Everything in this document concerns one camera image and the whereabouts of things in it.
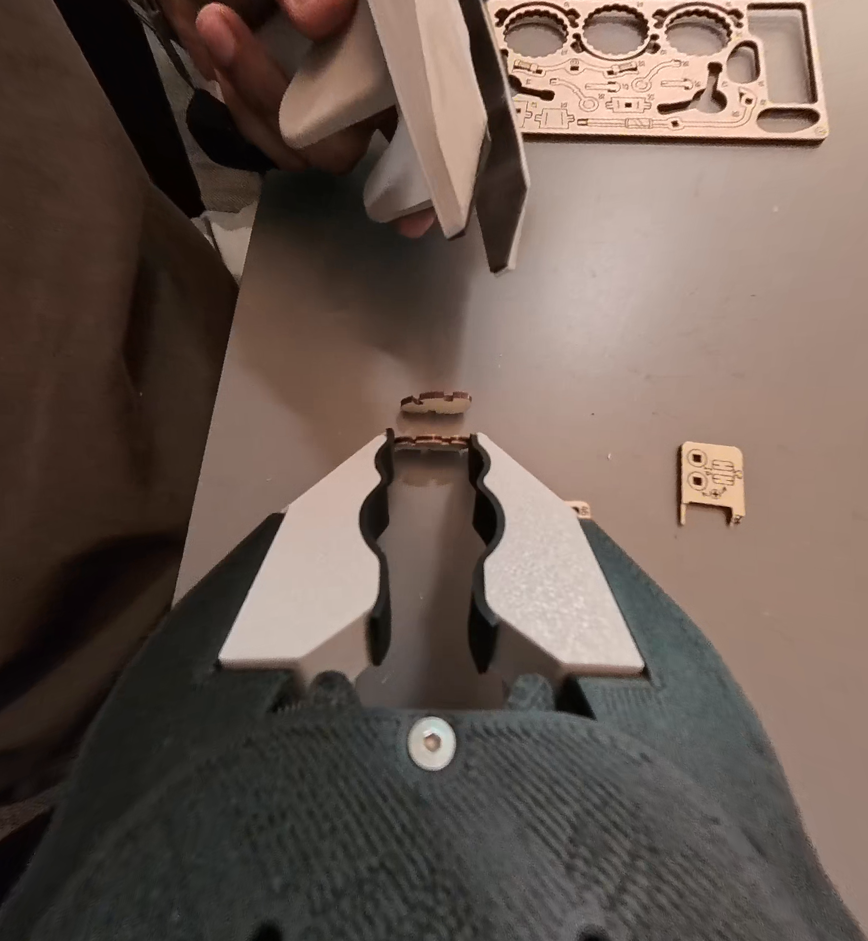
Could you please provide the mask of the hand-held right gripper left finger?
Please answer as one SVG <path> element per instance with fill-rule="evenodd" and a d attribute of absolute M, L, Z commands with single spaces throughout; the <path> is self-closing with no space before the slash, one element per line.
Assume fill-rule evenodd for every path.
<path fill-rule="evenodd" d="M 219 651 L 223 668 L 356 680 L 383 662 L 393 443 L 393 430 L 374 437 L 287 506 Z"/>

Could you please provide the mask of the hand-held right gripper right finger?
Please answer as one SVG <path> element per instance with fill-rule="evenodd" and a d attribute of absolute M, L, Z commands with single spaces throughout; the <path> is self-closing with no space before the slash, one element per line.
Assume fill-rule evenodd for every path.
<path fill-rule="evenodd" d="M 480 674 L 639 678 L 646 665 L 576 510 L 483 433 L 469 440 L 468 642 Z"/>

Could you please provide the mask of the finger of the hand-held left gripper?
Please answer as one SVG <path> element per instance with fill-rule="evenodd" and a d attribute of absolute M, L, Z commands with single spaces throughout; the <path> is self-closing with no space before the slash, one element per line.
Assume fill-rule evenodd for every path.
<path fill-rule="evenodd" d="M 433 208 L 464 233 L 487 136 L 470 35 L 457 1 L 370 1 L 398 124 L 366 183 L 366 211 L 390 222 Z"/>
<path fill-rule="evenodd" d="M 477 176 L 475 211 L 487 264 L 501 275 L 515 268 L 530 177 L 517 124 L 506 61 L 487 6 L 471 3 L 471 46 L 477 85 L 487 113 L 487 154 Z"/>

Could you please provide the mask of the person's left hand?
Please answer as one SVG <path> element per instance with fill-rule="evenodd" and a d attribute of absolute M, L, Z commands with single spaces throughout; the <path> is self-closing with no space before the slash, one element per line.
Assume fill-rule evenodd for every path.
<path fill-rule="evenodd" d="M 215 83 L 238 133 L 279 171 L 352 171 L 375 133 L 392 139 L 393 109 L 352 125 L 315 145 L 293 149 L 279 127 L 289 78 L 254 33 L 251 2 L 164 1 L 159 4 L 198 72 Z"/>

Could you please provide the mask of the wooden sheet with gear holes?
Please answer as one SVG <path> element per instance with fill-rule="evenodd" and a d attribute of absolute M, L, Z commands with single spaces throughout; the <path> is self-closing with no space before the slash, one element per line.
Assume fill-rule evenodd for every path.
<path fill-rule="evenodd" d="M 524 138 L 815 145 L 809 2 L 487 2 Z"/>

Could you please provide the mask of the small wooden card piece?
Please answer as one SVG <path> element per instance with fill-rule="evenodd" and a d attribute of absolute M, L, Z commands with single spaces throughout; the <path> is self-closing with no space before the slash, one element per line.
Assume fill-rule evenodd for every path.
<path fill-rule="evenodd" d="M 686 523 L 690 505 L 720 508 L 729 526 L 746 513 L 745 460 L 731 445 L 685 441 L 678 450 L 678 524 Z"/>

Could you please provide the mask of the person's brown pants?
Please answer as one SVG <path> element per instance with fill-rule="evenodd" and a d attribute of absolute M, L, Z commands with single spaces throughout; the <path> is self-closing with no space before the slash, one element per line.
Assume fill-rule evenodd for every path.
<path fill-rule="evenodd" d="M 0 2 L 0 806 L 169 608 L 237 296 L 55 2 Z"/>

